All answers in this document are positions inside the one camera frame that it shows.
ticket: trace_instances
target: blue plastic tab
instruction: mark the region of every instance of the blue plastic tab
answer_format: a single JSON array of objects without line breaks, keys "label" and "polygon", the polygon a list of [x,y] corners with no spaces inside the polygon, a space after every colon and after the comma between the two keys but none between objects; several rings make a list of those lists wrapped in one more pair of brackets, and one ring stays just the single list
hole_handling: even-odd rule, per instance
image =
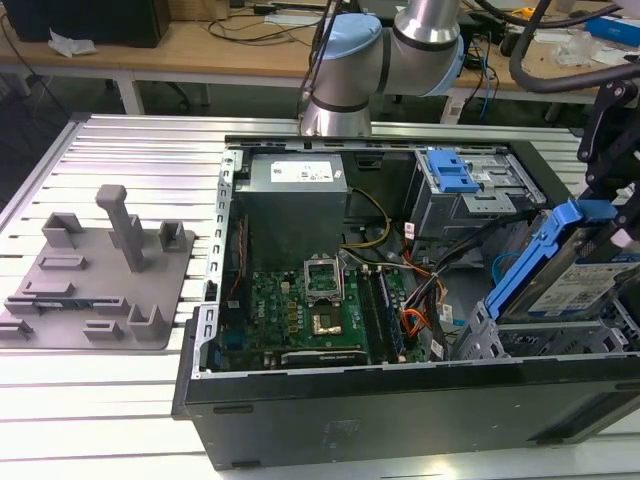
[{"label": "blue plastic tab", "polygon": [[427,165],[436,177],[441,192],[476,193],[480,185],[469,176],[467,165],[454,150],[428,150]]},{"label": "blue plastic tab", "polygon": [[616,217],[618,211],[607,200],[570,200],[557,206],[524,253],[507,271],[503,279],[485,300],[491,318],[498,319],[511,294],[542,262],[552,258],[560,249],[558,238],[567,228],[577,223],[604,223]]}]

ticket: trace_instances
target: wooden table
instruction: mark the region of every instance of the wooden table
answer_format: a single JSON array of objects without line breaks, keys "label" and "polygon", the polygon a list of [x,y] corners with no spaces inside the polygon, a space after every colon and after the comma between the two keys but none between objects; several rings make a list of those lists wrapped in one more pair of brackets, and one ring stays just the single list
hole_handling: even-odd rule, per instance
[{"label": "wooden table", "polygon": [[[583,8],[578,2],[576,8]],[[225,25],[240,28],[258,23],[259,19],[234,18]],[[249,46],[212,37],[205,23],[173,22],[160,45],[155,49],[135,49],[124,46],[99,45],[99,53],[63,57],[45,43],[20,42],[15,32],[10,32],[12,42],[29,65],[40,75],[104,78],[115,80],[128,114],[144,114],[136,81],[172,81],[207,84],[259,85],[299,87],[307,68],[309,47],[293,41],[275,46]],[[259,36],[277,32],[280,27],[259,24],[241,32],[230,32],[240,37]],[[309,43],[313,27],[297,30],[291,35]],[[590,68],[558,67],[550,59],[549,45],[534,43],[525,60],[525,68],[544,77],[564,76],[589,71]],[[592,103],[594,92],[574,92],[558,95],[536,95],[524,92],[511,79],[508,59],[493,46],[489,64],[500,77],[497,98],[533,100],[563,103]],[[7,40],[0,38],[0,71],[24,76],[27,68],[10,49]],[[454,87],[448,92],[447,108],[443,123],[457,123],[461,104],[478,82],[478,73],[463,71]],[[207,97],[206,87],[203,98]]]}]

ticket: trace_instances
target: label sticker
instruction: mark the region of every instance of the label sticker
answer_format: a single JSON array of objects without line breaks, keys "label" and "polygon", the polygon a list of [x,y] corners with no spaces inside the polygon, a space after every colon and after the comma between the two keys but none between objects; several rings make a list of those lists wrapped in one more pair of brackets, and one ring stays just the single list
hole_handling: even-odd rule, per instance
[{"label": "label sticker", "polygon": [[453,307],[449,304],[442,305],[442,313],[440,314],[440,321],[453,323]]},{"label": "label sticker", "polygon": [[435,353],[438,358],[442,359],[442,356],[444,355],[444,348],[442,348],[442,345],[435,340],[431,340],[431,351]]},{"label": "label sticker", "polygon": [[640,262],[576,263],[569,267],[529,309],[547,317],[585,310],[615,286],[615,278]]},{"label": "label sticker", "polygon": [[273,162],[271,181],[274,183],[333,182],[331,162]]},{"label": "label sticker", "polygon": [[404,223],[404,238],[406,238],[407,240],[413,240],[414,238],[416,238],[415,231],[416,226],[413,223]]},{"label": "label sticker", "polygon": [[476,182],[490,182],[491,177],[488,173],[472,173],[471,178]]},{"label": "label sticker", "polygon": [[64,308],[60,302],[35,302],[34,306],[42,308]]}]

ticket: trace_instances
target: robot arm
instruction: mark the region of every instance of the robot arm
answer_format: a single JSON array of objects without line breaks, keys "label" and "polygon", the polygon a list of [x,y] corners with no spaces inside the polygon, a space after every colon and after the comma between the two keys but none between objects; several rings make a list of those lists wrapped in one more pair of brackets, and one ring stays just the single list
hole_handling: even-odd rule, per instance
[{"label": "robot arm", "polygon": [[372,16],[340,15],[331,31],[303,135],[366,136],[374,93],[444,94],[460,72],[459,0],[410,0],[392,29]]}]

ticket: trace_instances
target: ram slot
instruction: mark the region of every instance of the ram slot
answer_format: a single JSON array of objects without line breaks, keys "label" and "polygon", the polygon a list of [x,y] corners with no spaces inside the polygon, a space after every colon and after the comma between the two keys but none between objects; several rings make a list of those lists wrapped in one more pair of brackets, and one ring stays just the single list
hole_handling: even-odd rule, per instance
[{"label": "ram slot", "polygon": [[382,344],[384,345],[387,360],[389,360],[389,363],[398,363],[398,352],[396,351],[396,344],[391,333],[392,324],[396,319],[384,273],[374,272],[371,274],[371,283],[378,325],[380,327]]},{"label": "ram slot", "polygon": [[360,309],[362,320],[367,334],[367,344],[369,345],[369,356],[373,364],[380,364],[386,360],[384,354],[384,344],[380,325],[378,324],[378,314],[375,301],[373,285],[369,275],[358,273],[358,296],[360,297]]}]

